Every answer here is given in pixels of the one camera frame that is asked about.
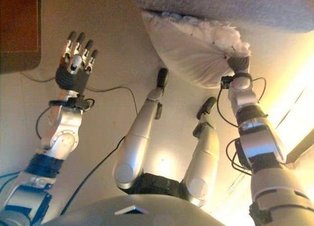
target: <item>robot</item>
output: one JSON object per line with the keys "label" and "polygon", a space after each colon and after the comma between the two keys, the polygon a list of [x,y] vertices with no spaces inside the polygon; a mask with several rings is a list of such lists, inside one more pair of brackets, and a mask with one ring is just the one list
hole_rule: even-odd
{"label": "robot", "polygon": [[[78,129],[84,111],[91,107],[83,93],[97,56],[88,59],[92,41],[83,53],[81,33],[67,40],[56,72],[61,92],[50,101],[50,128],[28,167],[20,172],[9,191],[0,222],[6,226],[37,226],[49,207],[47,192],[56,181],[62,163],[79,141]],[[252,91],[249,57],[229,58],[234,76],[222,77],[221,88],[228,98],[238,124],[235,141],[241,165],[252,172],[250,215],[257,226],[313,226],[314,205],[298,179],[284,163],[282,143]],[[184,226],[223,224],[199,207],[210,197],[219,160],[219,142],[210,110],[216,103],[209,98],[197,114],[193,135],[198,139],[192,160],[181,182],[144,173],[143,166],[154,120],[162,112],[159,102],[168,81],[168,71],[158,73],[157,86],[146,98],[125,136],[113,168],[118,188],[127,193],[96,202],[62,215],[44,225],[153,225]]]}

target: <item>black cable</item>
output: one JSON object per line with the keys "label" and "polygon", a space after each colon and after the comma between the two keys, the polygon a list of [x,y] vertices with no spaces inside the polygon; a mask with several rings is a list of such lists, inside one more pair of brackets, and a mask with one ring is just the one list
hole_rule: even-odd
{"label": "black cable", "polygon": [[230,156],[229,156],[228,148],[229,148],[230,144],[231,144],[232,142],[234,142],[235,140],[236,140],[236,139],[231,140],[231,141],[227,144],[227,146],[226,146],[226,155],[227,155],[227,158],[231,161],[231,166],[232,166],[232,168],[234,168],[235,170],[240,171],[240,172],[242,172],[242,173],[245,173],[245,174],[247,174],[247,175],[251,175],[250,173],[247,173],[247,172],[244,171],[245,168],[243,168],[242,166],[240,166],[240,165],[238,165],[238,164],[235,163],[236,152],[235,152],[235,154],[234,154],[234,156],[233,156],[232,159],[231,159]]}
{"label": "black cable", "polygon": [[18,177],[18,176],[16,175],[16,176],[14,176],[14,177],[8,179],[6,182],[4,182],[4,184],[3,184],[3,185],[1,186],[1,188],[0,188],[0,193],[2,192],[2,190],[4,189],[4,187],[5,187],[10,181],[14,180],[14,179],[17,178],[17,177]]}
{"label": "black cable", "polygon": [[219,109],[219,98],[220,98],[220,95],[221,95],[221,91],[222,91],[222,88],[219,90],[219,93],[218,93],[218,96],[217,96],[217,110],[218,110],[218,113],[219,113],[219,115],[221,116],[221,118],[222,118],[225,122],[227,122],[228,124],[230,124],[230,125],[232,125],[232,126],[234,126],[234,127],[238,127],[237,125],[235,125],[235,124],[229,122],[229,121],[221,114],[221,112],[220,112],[220,109]]}
{"label": "black cable", "polygon": [[37,118],[37,121],[36,121],[36,125],[35,125],[35,130],[36,130],[36,134],[38,136],[38,138],[41,140],[41,136],[38,132],[38,124],[39,124],[39,120],[40,118],[51,108],[51,106],[47,107],[40,115],[39,117]]}
{"label": "black cable", "polygon": [[91,172],[88,173],[88,175],[83,179],[83,181],[79,184],[79,186],[77,187],[77,189],[75,190],[75,192],[72,194],[71,198],[68,200],[68,202],[66,203],[65,207],[63,208],[62,212],[60,215],[63,215],[68,207],[70,206],[70,204],[72,203],[73,199],[75,198],[75,196],[78,194],[78,192],[80,191],[80,189],[82,188],[82,186],[84,185],[84,183],[89,179],[89,177],[102,165],[102,163],[104,161],[107,160],[108,157],[110,157],[120,146],[120,143],[124,140],[125,136],[118,142],[117,147],[112,150],[101,162],[98,163],[97,166],[94,167],[94,169],[91,170]]}
{"label": "black cable", "polygon": [[89,90],[89,91],[92,91],[92,92],[96,92],[96,93],[108,92],[108,91],[117,90],[117,89],[129,90],[131,95],[132,95],[132,98],[133,98],[136,115],[138,115],[136,101],[135,101],[135,96],[133,94],[133,91],[130,88],[128,88],[126,86],[117,86],[117,87],[113,87],[113,88],[110,88],[110,89],[104,89],[104,90],[97,90],[97,89],[92,88],[92,87],[86,87],[86,89]]}
{"label": "black cable", "polygon": [[[263,91],[262,91],[262,94],[261,94],[259,100],[262,99],[262,97],[263,97],[263,95],[264,95],[264,93],[265,93],[266,84],[267,84],[265,77],[259,77],[259,78],[254,79],[253,81],[255,81],[255,80],[260,80],[260,79],[262,79],[262,80],[264,81],[264,88],[263,88]],[[228,124],[230,124],[230,125],[232,125],[232,126],[234,126],[234,127],[238,127],[237,125],[235,125],[235,124],[229,122],[229,121],[221,114],[221,112],[220,112],[220,109],[219,109],[219,98],[220,98],[221,92],[222,92],[222,88],[219,90],[219,93],[218,93],[218,96],[217,96],[217,110],[218,110],[218,113],[219,113],[219,115],[221,116],[221,118],[222,118],[225,122],[227,122]]]}
{"label": "black cable", "polygon": [[[37,79],[34,79],[34,78],[32,78],[31,76],[29,76],[29,75],[27,75],[27,74],[25,74],[25,73],[22,73],[22,72],[20,72],[20,73],[21,73],[23,76],[25,76],[26,78],[28,78],[28,79],[30,79],[30,80],[32,80],[32,81],[35,81],[35,82],[39,82],[39,83],[44,83],[44,82],[48,82],[48,81],[51,81],[51,80],[55,79],[55,77],[52,77],[52,78],[46,79],[46,80],[37,80]],[[95,88],[93,88],[93,87],[87,86],[86,89],[89,90],[89,91],[92,91],[92,92],[96,92],[96,93],[108,92],[108,91],[116,90],[116,89],[126,89],[126,90],[129,90],[130,93],[131,93],[131,95],[132,95],[132,98],[133,98],[133,102],[134,102],[134,107],[135,107],[136,115],[138,115],[137,106],[136,106],[136,101],[135,101],[135,96],[134,96],[134,94],[133,94],[133,91],[132,91],[130,88],[128,88],[128,87],[126,87],[126,86],[117,86],[117,87],[113,87],[113,88],[110,88],[110,89],[97,90],[97,89],[95,89]]]}
{"label": "black cable", "polygon": [[[232,163],[233,161],[232,161],[232,159],[231,159],[230,156],[229,156],[228,148],[229,148],[230,144],[231,144],[232,142],[234,142],[235,140],[236,140],[236,139],[231,140],[231,141],[227,144],[227,146],[226,146],[226,155],[227,155],[227,158],[231,161],[231,163]],[[238,164],[236,164],[236,163],[234,163],[234,165],[237,166],[237,167],[239,167],[239,168],[242,168],[242,169],[243,169],[242,166],[240,166],[240,165],[238,165]]]}
{"label": "black cable", "polygon": [[38,82],[38,83],[46,83],[46,82],[49,82],[49,81],[52,81],[55,79],[55,77],[52,77],[52,78],[49,78],[49,79],[46,79],[46,80],[37,80],[37,79],[34,79],[32,78],[30,75],[27,75],[23,72],[20,72],[23,76],[25,76],[26,78],[32,80],[32,81],[35,81],[35,82]]}
{"label": "black cable", "polygon": [[19,172],[20,172],[20,171],[13,172],[13,173],[9,173],[9,174],[5,174],[5,175],[0,176],[0,178],[6,178],[6,177],[9,177],[9,176],[18,175]]}
{"label": "black cable", "polygon": [[267,85],[267,82],[266,82],[265,77],[259,77],[259,78],[254,79],[253,81],[260,80],[260,79],[262,79],[262,80],[264,81],[264,88],[263,88],[263,92],[262,92],[262,94],[261,94],[259,100],[262,99],[262,97],[263,97],[263,95],[264,95],[264,93],[265,93],[265,90],[266,90],[266,85]]}
{"label": "black cable", "polygon": [[241,169],[238,169],[238,168],[236,168],[235,167],[235,158],[236,158],[236,152],[235,152],[235,154],[234,154],[234,156],[233,156],[233,158],[232,158],[232,161],[231,161],[231,166],[232,166],[232,168],[234,168],[235,170],[237,170],[237,171],[240,171],[240,172],[242,172],[242,173],[244,173],[244,174],[246,174],[246,175],[248,175],[248,176],[251,176],[251,174],[250,173],[247,173],[246,171],[244,171],[245,169],[243,168],[243,170],[241,170]]}

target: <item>gray cushion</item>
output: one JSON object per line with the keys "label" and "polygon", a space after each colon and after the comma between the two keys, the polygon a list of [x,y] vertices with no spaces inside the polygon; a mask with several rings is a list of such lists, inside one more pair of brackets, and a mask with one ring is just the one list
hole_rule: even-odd
{"label": "gray cushion", "polygon": [[133,0],[140,8],[290,31],[314,29],[314,0]]}

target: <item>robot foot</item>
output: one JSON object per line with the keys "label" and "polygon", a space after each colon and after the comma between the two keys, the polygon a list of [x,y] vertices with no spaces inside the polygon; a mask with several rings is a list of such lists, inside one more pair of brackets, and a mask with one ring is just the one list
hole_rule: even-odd
{"label": "robot foot", "polygon": [[158,72],[157,87],[162,88],[162,90],[164,90],[167,83],[168,83],[168,69],[162,68]]}
{"label": "robot foot", "polygon": [[215,97],[210,97],[206,102],[203,104],[199,112],[197,113],[196,117],[199,120],[203,113],[209,114],[211,109],[215,106],[217,99]]}

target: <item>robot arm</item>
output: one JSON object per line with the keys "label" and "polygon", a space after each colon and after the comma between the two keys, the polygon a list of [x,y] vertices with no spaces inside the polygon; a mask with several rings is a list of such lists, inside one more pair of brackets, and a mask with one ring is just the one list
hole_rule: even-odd
{"label": "robot arm", "polygon": [[64,160],[78,145],[83,111],[91,106],[84,100],[83,92],[97,51],[87,61],[93,42],[89,40],[80,54],[85,35],[81,33],[73,47],[74,38],[75,32],[71,32],[56,72],[61,92],[58,100],[50,101],[50,126],[28,167],[20,172],[9,191],[1,211],[1,221],[6,225],[40,224],[52,198],[47,190],[55,183]]}
{"label": "robot arm", "polygon": [[252,171],[250,215],[257,226],[313,225],[314,205],[283,163],[283,145],[252,91],[249,58],[230,58],[233,78],[223,88],[235,114],[240,138],[235,147],[242,166]]}

